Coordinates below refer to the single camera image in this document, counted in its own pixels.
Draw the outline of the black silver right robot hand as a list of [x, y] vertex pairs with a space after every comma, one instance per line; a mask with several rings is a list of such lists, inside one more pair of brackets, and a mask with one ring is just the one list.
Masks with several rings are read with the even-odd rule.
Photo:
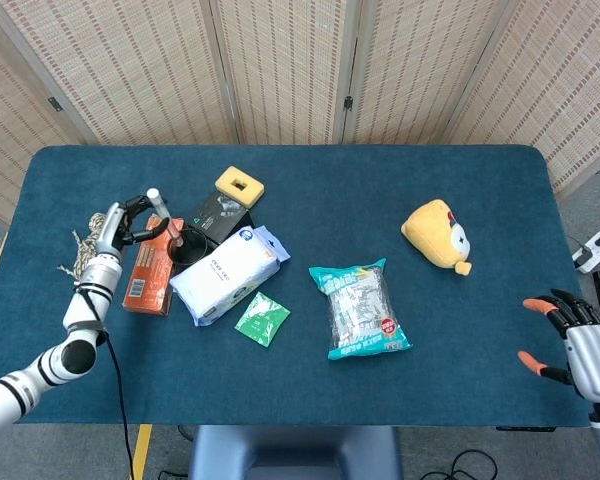
[[542, 314], [557, 331], [567, 355], [567, 367], [551, 367], [520, 351], [518, 359], [534, 374], [564, 385], [593, 404], [600, 404], [600, 315], [583, 299], [564, 290], [523, 300], [523, 306]]

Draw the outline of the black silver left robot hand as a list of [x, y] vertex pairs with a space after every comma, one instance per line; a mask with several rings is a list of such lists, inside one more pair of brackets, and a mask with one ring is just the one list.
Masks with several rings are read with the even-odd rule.
[[151, 230], [137, 232], [131, 230], [135, 217], [152, 207], [153, 204], [146, 195], [139, 195], [125, 202], [112, 204], [96, 241], [96, 254], [110, 255], [120, 262], [126, 246], [152, 240], [164, 233], [170, 223], [169, 217], [163, 218]]

